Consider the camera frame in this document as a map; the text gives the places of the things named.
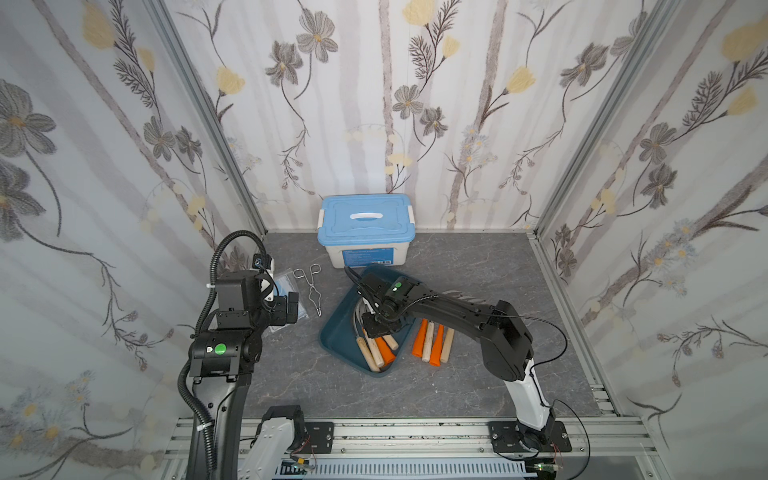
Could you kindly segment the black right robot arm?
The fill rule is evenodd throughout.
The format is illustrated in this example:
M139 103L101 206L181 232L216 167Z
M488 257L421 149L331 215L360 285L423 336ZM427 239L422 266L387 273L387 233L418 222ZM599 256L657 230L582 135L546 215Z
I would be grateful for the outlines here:
M551 444L556 416L540 389L526 318L510 303L459 300L383 265L371 265L361 274L350 267L344 271L363 300L362 326L368 336L395 334L413 318L432 321L475 340L483 365L504 381L512 398L517 442L529 451Z

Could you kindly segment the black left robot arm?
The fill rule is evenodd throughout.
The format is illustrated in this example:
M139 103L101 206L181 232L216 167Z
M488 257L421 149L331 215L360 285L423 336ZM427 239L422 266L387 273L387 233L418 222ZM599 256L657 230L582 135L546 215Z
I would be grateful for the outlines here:
M257 246L255 266L219 273L225 249L241 237ZM259 236L248 230L226 235L213 252L208 296L177 379L177 390L193 413L188 479L236 477L245 400L263 334L298 320L299 295L277 293L271 260Z

